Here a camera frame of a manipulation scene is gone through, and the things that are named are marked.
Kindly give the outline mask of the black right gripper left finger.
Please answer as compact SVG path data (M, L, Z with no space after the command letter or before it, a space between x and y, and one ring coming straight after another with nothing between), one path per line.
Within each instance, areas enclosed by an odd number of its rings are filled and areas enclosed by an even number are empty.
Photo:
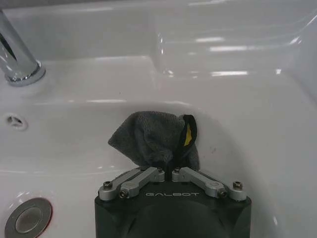
M100 200L129 199L139 195L151 182L165 182L167 172L161 167L138 167L124 172L113 180L104 181L98 190Z

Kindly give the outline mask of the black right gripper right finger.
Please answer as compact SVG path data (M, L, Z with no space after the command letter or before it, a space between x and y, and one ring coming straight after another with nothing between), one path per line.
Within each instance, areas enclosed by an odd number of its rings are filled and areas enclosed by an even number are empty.
M234 201L245 201L247 194L243 190L243 184L234 181L231 186L225 185L218 180L214 180L207 174L195 171L189 167L176 168L171 172L173 182L191 182L201 188L205 194L213 198L229 197Z

